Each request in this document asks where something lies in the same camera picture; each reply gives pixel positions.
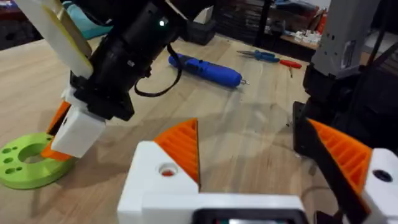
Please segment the white orange left gripper right finger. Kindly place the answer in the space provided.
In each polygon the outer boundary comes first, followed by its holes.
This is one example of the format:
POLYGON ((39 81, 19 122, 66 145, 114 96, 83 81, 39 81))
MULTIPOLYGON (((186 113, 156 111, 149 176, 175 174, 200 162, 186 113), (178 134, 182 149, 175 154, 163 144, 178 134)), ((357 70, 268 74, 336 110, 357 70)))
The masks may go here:
POLYGON ((317 164, 338 202, 333 215, 315 212, 315 223, 397 223, 397 155, 314 119, 305 119, 300 133, 302 154, 317 164))

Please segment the white orange left gripper left finger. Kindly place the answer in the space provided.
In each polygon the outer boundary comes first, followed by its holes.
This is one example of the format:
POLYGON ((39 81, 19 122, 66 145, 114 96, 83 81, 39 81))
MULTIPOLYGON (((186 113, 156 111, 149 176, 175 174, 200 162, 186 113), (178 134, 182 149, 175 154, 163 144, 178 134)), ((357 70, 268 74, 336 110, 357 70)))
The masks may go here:
POLYGON ((199 188, 198 120, 192 118, 137 145, 117 207, 118 222, 144 222, 145 194, 197 193, 199 188))

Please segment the finger of the white orange right gripper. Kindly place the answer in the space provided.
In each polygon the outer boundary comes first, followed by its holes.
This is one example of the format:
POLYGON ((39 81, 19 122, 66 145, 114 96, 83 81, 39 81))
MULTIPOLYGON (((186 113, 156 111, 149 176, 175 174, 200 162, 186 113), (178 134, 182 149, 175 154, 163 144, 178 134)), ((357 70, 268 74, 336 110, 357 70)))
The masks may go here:
POLYGON ((63 120, 66 118, 66 115, 67 115, 69 109, 70 109, 70 103, 63 100, 61 105, 58 107, 58 110, 55 113, 49 127, 46 130, 46 133, 51 135, 52 139, 40 153, 40 155, 43 158, 54 159, 57 161, 67 161, 71 158, 71 156, 68 154, 54 151, 52 149, 52 143, 53 143, 53 140, 55 139, 55 135, 58 133, 58 130, 60 129, 61 125, 63 124, 63 120))

